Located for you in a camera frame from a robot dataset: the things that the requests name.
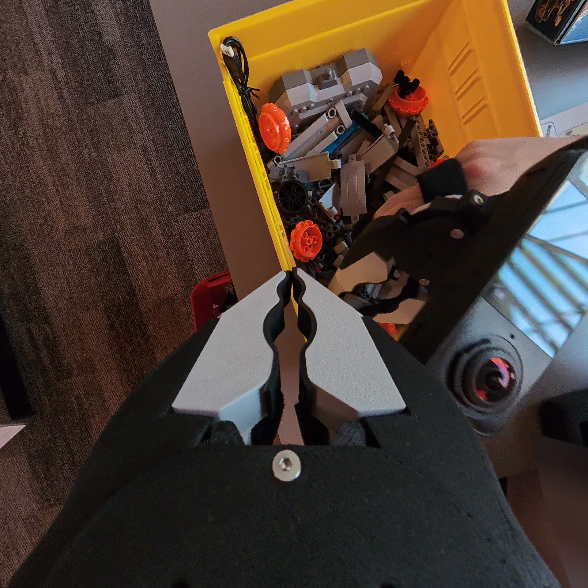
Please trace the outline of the large grey motor block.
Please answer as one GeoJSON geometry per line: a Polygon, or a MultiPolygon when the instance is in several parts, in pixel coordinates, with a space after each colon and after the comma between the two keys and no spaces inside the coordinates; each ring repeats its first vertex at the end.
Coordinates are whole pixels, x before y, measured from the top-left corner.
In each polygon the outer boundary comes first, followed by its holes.
{"type": "Polygon", "coordinates": [[[363,112],[382,78],[375,55],[362,48],[313,70],[284,73],[270,89],[269,102],[286,114],[297,134],[339,101],[349,111],[363,112]]]}

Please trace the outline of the small orange gear wheel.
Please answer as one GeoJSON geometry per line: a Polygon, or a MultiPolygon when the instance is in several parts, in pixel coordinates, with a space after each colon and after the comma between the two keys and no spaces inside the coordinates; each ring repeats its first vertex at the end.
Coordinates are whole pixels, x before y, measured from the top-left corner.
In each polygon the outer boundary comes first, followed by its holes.
{"type": "Polygon", "coordinates": [[[281,108],[271,102],[264,104],[258,126],[267,148],[281,155],[288,150],[292,131],[289,119],[281,108]]]}
{"type": "Polygon", "coordinates": [[[295,259],[308,262],[320,253],[323,238],[320,228],[311,220],[299,222],[290,234],[289,247],[295,259]]]}

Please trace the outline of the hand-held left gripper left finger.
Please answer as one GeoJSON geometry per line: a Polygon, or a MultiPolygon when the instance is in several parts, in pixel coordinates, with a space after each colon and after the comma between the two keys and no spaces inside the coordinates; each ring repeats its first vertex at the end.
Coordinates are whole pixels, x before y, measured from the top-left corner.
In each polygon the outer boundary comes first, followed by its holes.
{"type": "Polygon", "coordinates": [[[172,408],[232,422],[246,445],[272,443],[281,420],[275,340],[284,328],[291,271],[281,271],[214,324],[172,408]]]}

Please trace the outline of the red case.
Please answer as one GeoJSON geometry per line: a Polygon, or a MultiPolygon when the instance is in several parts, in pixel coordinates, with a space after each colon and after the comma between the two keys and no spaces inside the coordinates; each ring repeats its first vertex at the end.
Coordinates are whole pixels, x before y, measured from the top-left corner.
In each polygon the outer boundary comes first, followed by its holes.
{"type": "Polygon", "coordinates": [[[228,270],[198,283],[190,295],[195,331],[238,302],[231,274],[228,270]]]}

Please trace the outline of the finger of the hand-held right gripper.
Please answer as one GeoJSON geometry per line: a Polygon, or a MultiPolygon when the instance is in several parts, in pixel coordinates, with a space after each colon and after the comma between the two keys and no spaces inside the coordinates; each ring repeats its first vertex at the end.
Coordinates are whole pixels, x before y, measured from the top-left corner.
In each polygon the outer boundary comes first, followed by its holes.
{"type": "Polygon", "coordinates": [[[328,290],[335,295],[343,295],[361,284],[386,282],[393,266],[394,258],[385,259],[377,252],[372,252],[346,268],[341,264],[330,281],[328,290]]]}
{"type": "Polygon", "coordinates": [[[363,301],[362,312],[366,316],[365,311],[378,304],[399,301],[399,305],[395,310],[386,312],[378,311],[374,315],[371,315],[371,317],[375,322],[381,324],[408,325],[415,319],[428,300],[427,293],[418,293],[415,298],[403,298],[401,295],[393,298],[376,298],[370,301],[363,301]]]}

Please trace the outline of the person's right hand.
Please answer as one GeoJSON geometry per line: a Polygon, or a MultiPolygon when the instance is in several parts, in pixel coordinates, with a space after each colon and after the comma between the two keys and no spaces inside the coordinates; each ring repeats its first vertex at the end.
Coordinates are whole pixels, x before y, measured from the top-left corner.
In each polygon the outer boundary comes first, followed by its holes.
{"type": "Polygon", "coordinates": [[[374,219],[394,215],[402,208],[413,212],[438,196],[463,195],[469,190],[486,196],[503,194],[528,169],[580,138],[515,137],[472,141],[455,158],[419,175],[416,185],[391,196],[375,212],[374,219]]]}

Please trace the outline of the black spoked wheel rim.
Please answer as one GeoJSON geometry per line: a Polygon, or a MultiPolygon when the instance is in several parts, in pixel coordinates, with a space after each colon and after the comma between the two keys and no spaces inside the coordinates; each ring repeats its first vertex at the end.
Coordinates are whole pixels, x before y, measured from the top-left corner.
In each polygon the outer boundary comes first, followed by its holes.
{"type": "Polygon", "coordinates": [[[285,180],[277,190],[276,202],[279,210],[287,215],[303,212],[309,200],[309,192],[299,180],[285,180]]]}

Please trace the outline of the blue product box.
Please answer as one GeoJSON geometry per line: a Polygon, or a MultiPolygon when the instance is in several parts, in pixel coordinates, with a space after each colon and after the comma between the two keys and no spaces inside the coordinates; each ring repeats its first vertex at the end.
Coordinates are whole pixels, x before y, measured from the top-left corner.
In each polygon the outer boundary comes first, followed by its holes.
{"type": "Polygon", "coordinates": [[[554,46],[587,41],[587,1],[535,1],[526,26],[554,46]]]}

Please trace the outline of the dark grey connector piece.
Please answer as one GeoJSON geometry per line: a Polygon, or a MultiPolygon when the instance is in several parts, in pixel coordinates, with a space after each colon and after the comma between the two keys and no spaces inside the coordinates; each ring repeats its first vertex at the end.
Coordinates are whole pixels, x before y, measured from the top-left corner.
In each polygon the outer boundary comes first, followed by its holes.
{"type": "Polygon", "coordinates": [[[382,283],[364,283],[357,285],[352,294],[356,297],[366,301],[370,305],[374,305],[382,300],[395,299],[400,296],[401,291],[406,286],[407,277],[399,279],[389,279],[382,283]]]}

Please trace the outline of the orange wheel with black pins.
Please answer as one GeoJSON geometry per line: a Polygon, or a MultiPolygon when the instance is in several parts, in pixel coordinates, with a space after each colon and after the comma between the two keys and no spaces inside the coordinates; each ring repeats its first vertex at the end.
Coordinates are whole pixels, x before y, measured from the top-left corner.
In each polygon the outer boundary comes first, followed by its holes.
{"type": "Polygon", "coordinates": [[[418,78],[409,78],[404,71],[398,70],[393,79],[397,87],[387,99],[391,109],[401,117],[420,114],[429,103],[429,97],[418,78]]]}

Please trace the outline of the pile of building pieces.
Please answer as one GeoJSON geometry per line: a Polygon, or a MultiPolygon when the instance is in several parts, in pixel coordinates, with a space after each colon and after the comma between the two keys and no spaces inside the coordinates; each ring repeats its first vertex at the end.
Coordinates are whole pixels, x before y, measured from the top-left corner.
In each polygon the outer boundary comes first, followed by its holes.
{"type": "MultiPolygon", "coordinates": [[[[363,112],[349,111],[339,101],[303,131],[292,132],[290,147],[284,154],[267,148],[257,127],[258,137],[269,152],[268,180],[288,246],[290,234],[299,222],[308,219],[320,228],[323,244],[313,260],[299,261],[290,247],[289,250],[296,264],[323,286],[328,287],[375,211],[391,196],[416,185],[417,175],[428,171],[431,163],[443,156],[433,120],[423,121],[422,112],[401,117],[391,109],[387,99],[396,87],[392,81],[379,89],[363,112]],[[321,152],[349,128],[362,128],[363,132],[331,156],[321,152]],[[309,192],[307,206],[298,215],[284,214],[276,202],[278,188],[291,179],[304,183],[309,192]]],[[[426,293],[423,285],[394,264],[388,280],[401,277],[408,278],[401,291],[403,298],[426,293]]],[[[362,312],[364,300],[351,292],[337,296],[362,312]]],[[[393,311],[398,305],[399,301],[381,303],[365,313],[371,316],[378,311],[393,311]]]]}

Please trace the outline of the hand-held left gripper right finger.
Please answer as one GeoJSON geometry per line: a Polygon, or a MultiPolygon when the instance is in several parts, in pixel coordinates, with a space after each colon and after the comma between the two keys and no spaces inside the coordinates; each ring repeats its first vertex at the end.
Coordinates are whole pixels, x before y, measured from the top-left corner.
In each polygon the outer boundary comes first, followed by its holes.
{"type": "Polygon", "coordinates": [[[328,445],[346,423],[406,408],[363,316],[302,269],[293,271],[300,353],[295,405],[305,445],[328,445]]]}

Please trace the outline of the yellow plastic bin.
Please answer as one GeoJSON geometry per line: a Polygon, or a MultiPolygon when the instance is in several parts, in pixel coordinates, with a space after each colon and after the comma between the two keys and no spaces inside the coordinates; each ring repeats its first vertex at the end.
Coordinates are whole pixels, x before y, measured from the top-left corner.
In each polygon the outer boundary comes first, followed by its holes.
{"type": "Polygon", "coordinates": [[[450,159],[475,139],[539,129],[506,1],[292,1],[213,28],[209,40],[292,288],[301,268],[289,250],[257,123],[283,74],[369,50],[383,75],[378,89],[398,70],[420,80],[429,97],[423,121],[434,121],[450,159]]]}

